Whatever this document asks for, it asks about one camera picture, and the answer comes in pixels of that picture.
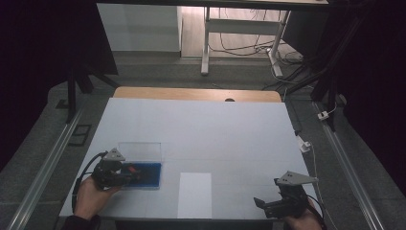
blue object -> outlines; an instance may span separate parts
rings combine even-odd
[[[161,163],[123,163],[121,174],[130,173],[128,167],[132,166],[140,171],[140,177],[130,180],[125,185],[132,188],[159,188],[161,179]]]

table surface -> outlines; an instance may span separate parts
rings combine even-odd
[[[189,88],[152,88],[119,87],[114,98],[170,99],[224,102],[233,99],[236,102],[280,103],[281,96],[275,91],[189,89]]]
[[[253,197],[267,202],[280,200],[273,178],[281,177],[286,171],[308,174],[284,103],[220,102],[224,95],[244,98],[243,92],[234,90],[214,90],[225,94],[217,92],[215,95],[220,96],[216,102],[212,101],[213,96],[202,101],[204,97],[197,97],[198,92],[212,90],[197,89],[187,91],[200,101],[161,100],[162,95],[176,99],[181,95],[185,99],[189,97],[179,94],[186,92],[184,89],[149,90],[161,93],[150,94],[146,88],[117,90],[115,98],[106,106],[79,173],[94,155],[115,147],[120,149],[120,143],[160,143],[163,156],[160,189],[119,191],[101,212],[102,217],[266,219],[263,211],[255,206]],[[142,99],[118,98],[123,97],[124,92],[131,97],[143,95],[140,92],[145,94],[140,96]],[[269,92],[245,92],[269,96]],[[122,154],[126,160],[135,157],[128,152]],[[188,182],[187,176],[203,177],[201,181],[189,179]],[[205,198],[194,201],[194,208],[189,212],[191,207],[185,203],[190,204],[190,195],[185,191],[188,186],[203,185]],[[311,185],[305,185],[304,189],[315,196]],[[71,193],[60,212],[63,217],[72,215]],[[197,209],[203,204],[205,209]]]

hand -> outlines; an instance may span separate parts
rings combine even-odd
[[[121,187],[113,187],[104,191],[100,190],[93,177],[87,177],[80,184],[74,215],[90,220],[102,210],[107,200],[120,189]]]
[[[310,205],[314,208],[314,204],[311,199],[308,200]],[[317,217],[308,209],[299,218],[286,217],[283,220],[289,224],[293,230],[321,230]]]

transparent plastic box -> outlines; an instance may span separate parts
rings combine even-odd
[[[161,143],[121,142],[119,151],[125,157],[121,173],[129,173],[126,166],[140,171],[140,178],[131,180],[123,189],[159,189],[162,171]]]

white paper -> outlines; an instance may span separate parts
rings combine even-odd
[[[178,218],[212,218],[211,173],[182,172],[180,174]]]

